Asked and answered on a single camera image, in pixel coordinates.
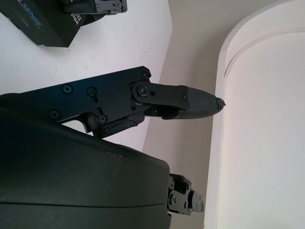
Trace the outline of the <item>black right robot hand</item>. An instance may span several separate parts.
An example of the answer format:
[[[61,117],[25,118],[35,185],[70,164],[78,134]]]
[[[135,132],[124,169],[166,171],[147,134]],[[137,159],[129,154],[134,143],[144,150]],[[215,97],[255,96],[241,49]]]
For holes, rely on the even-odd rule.
[[[137,67],[0,97],[3,229],[168,229],[172,213],[203,212],[169,165],[105,140],[145,117],[199,119],[225,102],[150,82]]]

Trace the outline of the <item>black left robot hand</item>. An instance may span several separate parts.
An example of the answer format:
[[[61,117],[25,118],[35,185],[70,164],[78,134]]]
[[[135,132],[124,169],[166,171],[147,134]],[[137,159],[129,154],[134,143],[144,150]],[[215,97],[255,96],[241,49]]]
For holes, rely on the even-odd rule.
[[[66,13],[85,15],[83,25],[91,24],[107,15],[125,13],[127,8],[126,0],[71,0],[64,4]]]

